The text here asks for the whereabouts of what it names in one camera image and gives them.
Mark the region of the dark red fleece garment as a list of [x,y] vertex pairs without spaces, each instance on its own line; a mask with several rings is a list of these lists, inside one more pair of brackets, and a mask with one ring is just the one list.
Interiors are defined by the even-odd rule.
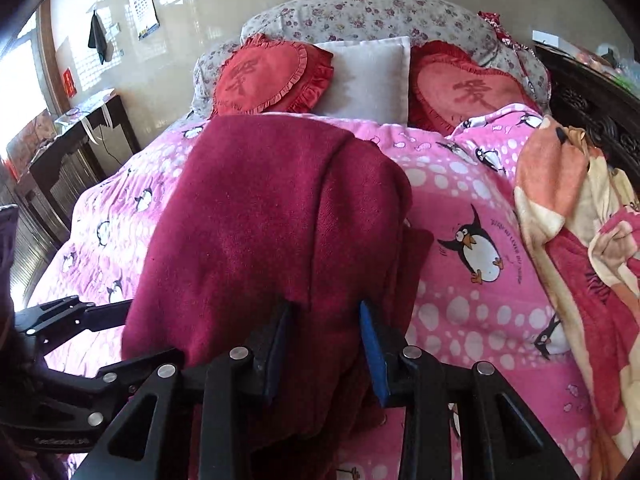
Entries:
[[409,180],[374,143],[318,120],[222,116],[196,139],[160,215],[122,357],[227,353],[294,304],[276,398],[248,426],[254,479],[329,479],[352,430],[376,425],[359,307],[410,324],[430,233]]

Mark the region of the pink penguin blanket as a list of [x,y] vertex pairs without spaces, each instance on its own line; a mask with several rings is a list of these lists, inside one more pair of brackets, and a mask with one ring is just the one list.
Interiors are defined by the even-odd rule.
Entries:
[[[539,114],[511,104],[449,136],[368,120],[261,115],[318,120],[347,130],[374,143],[405,171],[412,193],[407,224],[433,240],[421,266],[410,324],[402,332],[440,362],[462,367],[491,362],[578,477],[586,478],[591,438],[586,387],[568,352],[545,358],[539,351],[538,337],[562,327],[514,211],[515,164],[540,124]],[[33,304],[77,296],[99,306],[126,299],[132,305],[160,215],[196,139],[212,120],[163,133],[116,174],[81,194],[70,239],[40,278]],[[128,360],[122,357],[124,328],[79,335],[50,354],[50,367],[89,375],[99,361]],[[382,416],[376,425],[352,430],[341,443],[332,478],[397,476],[400,414],[378,407]]]

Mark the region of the orange red patterned blanket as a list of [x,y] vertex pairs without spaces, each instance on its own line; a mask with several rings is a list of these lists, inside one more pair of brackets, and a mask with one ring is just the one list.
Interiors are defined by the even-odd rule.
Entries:
[[516,163],[523,242],[582,374],[593,479],[639,475],[639,196],[584,130],[542,118]]

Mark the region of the dark wooden side table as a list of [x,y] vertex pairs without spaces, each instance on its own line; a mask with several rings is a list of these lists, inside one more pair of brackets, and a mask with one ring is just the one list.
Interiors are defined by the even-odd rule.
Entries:
[[131,154],[141,151],[122,97],[114,89],[98,92],[81,106],[60,116],[54,124],[58,133],[36,151],[23,177],[17,180],[16,192],[22,205],[46,233],[55,247],[62,245],[61,234],[70,232],[70,213],[54,194],[66,167],[82,162],[93,181],[101,182],[106,173],[93,151],[104,146],[98,137],[101,128],[119,129]]

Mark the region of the dark carved wooden headboard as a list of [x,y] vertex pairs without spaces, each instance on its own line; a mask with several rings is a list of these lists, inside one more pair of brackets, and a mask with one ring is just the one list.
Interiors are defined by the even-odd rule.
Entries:
[[582,128],[608,163],[639,187],[639,99],[612,79],[552,47],[535,53],[550,75],[551,115],[564,126]]

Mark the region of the right red heart pillow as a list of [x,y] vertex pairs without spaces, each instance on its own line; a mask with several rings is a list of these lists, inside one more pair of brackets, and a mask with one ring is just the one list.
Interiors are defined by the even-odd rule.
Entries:
[[539,110],[510,74],[477,65],[462,49],[429,41],[410,53],[408,125],[443,136],[510,104]]

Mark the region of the red heart pillow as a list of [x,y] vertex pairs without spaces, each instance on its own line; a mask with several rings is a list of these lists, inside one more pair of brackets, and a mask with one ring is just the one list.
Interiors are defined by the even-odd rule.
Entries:
[[222,66],[212,115],[309,113],[330,88],[332,58],[306,42],[251,36]]
[[410,53],[408,125],[443,136],[510,104],[539,110],[510,74],[477,65],[462,49],[429,41]]

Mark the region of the left red heart pillow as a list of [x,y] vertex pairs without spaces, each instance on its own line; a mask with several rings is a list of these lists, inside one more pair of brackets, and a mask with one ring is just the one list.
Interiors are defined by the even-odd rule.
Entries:
[[309,113],[330,88],[332,58],[306,42],[251,36],[222,66],[212,115]]

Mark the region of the white square pillow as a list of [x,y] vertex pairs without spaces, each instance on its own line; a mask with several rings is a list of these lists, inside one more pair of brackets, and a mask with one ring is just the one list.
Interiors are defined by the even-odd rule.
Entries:
[[334,74],[312,112],[335,118],[405,125],[409,113],[411,44],[407,36],[361,41],[328,41]]

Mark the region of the floral bolster pillow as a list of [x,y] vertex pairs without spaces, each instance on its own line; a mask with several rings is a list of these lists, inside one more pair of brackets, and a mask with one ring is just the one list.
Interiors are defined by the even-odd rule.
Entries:
[[445,0],[290,0],[250,18],[238,39],[215,44],[193,69],[191,113],[212,112],[221,67],[256,34],[320,44],[407,36],[414,46],[442,40],[465,51],[479,66],[513,76],[545,112],[550,76],[533,49],[513,39],[497,13],[472,12]]

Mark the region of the black cloth hanging on wall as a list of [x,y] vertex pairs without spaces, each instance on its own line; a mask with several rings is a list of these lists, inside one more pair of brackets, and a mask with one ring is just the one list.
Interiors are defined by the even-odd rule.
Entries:
[[88,48],[96,51],[101,65],[111,62],[113,46],[107,39],[105,27],[96,10],[93,10],[91,15]]

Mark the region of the eye chart wall poster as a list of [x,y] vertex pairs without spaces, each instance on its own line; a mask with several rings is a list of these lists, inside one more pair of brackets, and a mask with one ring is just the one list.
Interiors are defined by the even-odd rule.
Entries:
[[153,0],[128,0],[128,3],[139,40],[151,35],[160,27]]

